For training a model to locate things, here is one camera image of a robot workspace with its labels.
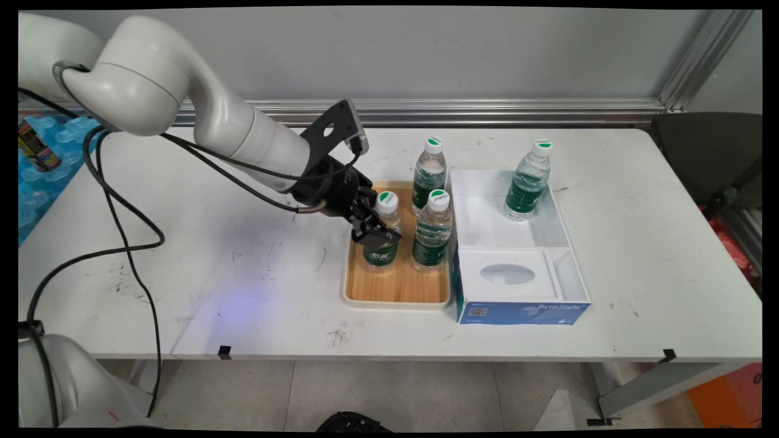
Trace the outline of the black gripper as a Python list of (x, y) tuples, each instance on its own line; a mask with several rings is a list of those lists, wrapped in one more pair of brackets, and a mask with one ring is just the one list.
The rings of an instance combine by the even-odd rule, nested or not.
[(324, 158), (306, 176), (315, 179), (297, 182), (297, 202), (317, 207), (329, 217), (343, 217), (352, 224), (351, 239), (366, 248), (393, 246), (402, 238), (401, 233), (389, 228), (379, 217), (375, 207), (378, 193), (372, 181), (354, 167), (334, 158)]

